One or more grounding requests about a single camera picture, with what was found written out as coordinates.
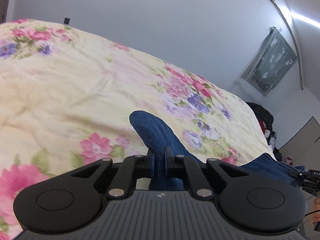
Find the bare human hand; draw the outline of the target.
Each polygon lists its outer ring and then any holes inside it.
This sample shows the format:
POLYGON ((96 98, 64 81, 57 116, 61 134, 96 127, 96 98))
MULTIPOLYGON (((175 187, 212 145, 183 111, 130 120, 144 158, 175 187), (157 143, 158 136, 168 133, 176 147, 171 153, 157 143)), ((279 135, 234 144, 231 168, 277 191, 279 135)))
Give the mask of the bare human hand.
POLYGON ((316 226, 317 223, 320 221, 320 204, 319 204, 319 198, 315 198, 314 202, 313 202, 313 208, 312 208, 312 212, 313 214, 311 214, 311 223, 313 226, 316 226))

